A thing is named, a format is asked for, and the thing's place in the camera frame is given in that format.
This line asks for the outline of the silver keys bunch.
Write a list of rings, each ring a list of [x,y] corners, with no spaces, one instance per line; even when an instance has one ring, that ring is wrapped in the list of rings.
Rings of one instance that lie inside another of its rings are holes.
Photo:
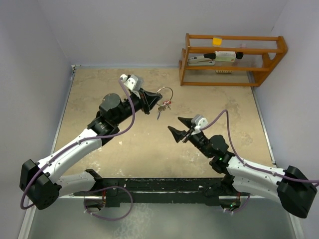
[[[169,109],[169,110],[171,109],[171,107],[169,106],[169,104],[160,105],[160,106],[158,107],[158,112],[161,113],[161,112],[165,111],[166,109]]]

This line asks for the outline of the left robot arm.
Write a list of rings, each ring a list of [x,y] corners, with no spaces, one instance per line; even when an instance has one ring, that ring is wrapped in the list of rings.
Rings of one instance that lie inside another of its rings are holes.
[[[38,162],[27,160],[21,168],[19,187],[23,197],[28,197],[39,210],[46,209],[59,197],[87,191],[101,193],[103,184],[94,171],[64,176],[64,173],[90,152],[104,146],[113,137],[125,133],[118,125],[128,118],[134,119],[139,110],[149,114],[162,99],[161,94],[139,89],[121,100],[120,96],[107,94],[96,117],[74,140],[55,153]]]

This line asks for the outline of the large silver keyring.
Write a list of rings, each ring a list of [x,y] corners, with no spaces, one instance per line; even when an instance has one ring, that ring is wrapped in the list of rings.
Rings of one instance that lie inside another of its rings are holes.
[[[171,87],[161,87],[157,90],[157,93],[162,95],[162,99],[159,101],[160,105],[163,105],[162,103],[164,101],[172,101],[174,96],[174,92]]]

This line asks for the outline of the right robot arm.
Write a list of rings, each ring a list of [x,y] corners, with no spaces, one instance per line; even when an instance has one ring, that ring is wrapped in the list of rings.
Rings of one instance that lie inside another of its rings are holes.
[[[207,138],[201,127],[207,126],[206,118],[197,115],[195,118],[179,120],[188,128],[177,130],[169,126],[176,142],[190,142],[210,160],[212,169],[224,174],[228,179],[222,182],[222,191],[233,195],[236,191],[249,193],[271,199],[290,214],[305,219],[318,192],[314,181],[293,166],[286,169],[268,167],[251,162],[229,151],[228,144],[222,135]]]

